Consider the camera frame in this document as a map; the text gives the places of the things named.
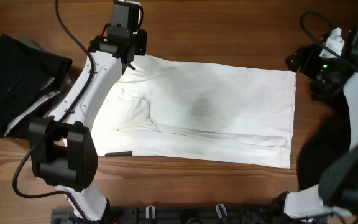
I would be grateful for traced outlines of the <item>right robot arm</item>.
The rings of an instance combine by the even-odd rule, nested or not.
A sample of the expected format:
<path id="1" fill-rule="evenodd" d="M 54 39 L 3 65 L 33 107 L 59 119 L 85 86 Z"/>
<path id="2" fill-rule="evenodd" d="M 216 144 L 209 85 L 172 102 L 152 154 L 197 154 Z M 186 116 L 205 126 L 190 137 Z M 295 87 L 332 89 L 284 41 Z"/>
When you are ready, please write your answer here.
<path id="1" fill-rule="evenodd" d="M 298 158 L 299 191 L 275 201 L 282 218 L 322 223 L 328 216 L 358 220 L 358 27 L 331 30 L 286 58 L 310 80 L 312 98 L 335 114 L 304 145 Z"/>

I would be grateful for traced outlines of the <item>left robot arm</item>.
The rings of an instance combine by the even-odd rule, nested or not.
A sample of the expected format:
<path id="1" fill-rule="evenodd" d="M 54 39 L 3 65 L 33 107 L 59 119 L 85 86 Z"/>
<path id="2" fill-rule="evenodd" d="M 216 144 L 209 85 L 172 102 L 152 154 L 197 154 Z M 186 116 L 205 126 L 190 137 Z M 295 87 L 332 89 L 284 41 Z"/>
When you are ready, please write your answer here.
<path id="1" fill-rule="evenodd" d="M 141 28 L 144 10 L 134 1 L 115 1 L 111 22 L 88 47 L 83 70 L 46 118 L 29 126 L 31 149 L 23 158 L 32 162 L 33 174 L 62 194 L 72 208 L 54 212 L 52 223 L 104 223 L 109 200 L 94 182 L 98 155 L 91 128 L 111 87 L 132 67 L 136 55 L 146 53 L 147 33 Z"/>

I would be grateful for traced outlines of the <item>white t-shirt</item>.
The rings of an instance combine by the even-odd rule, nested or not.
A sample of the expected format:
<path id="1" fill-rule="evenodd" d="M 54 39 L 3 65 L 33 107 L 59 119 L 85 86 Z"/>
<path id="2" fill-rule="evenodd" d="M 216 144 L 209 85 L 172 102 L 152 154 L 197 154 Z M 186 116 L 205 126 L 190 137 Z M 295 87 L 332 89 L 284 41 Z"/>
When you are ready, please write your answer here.
<path id="1" fill-rule="evenodd" d="M 100 156 L 130 152 L 287 169 L 295 113 L 290 71 L 137 56 L 91 135 Z"/>

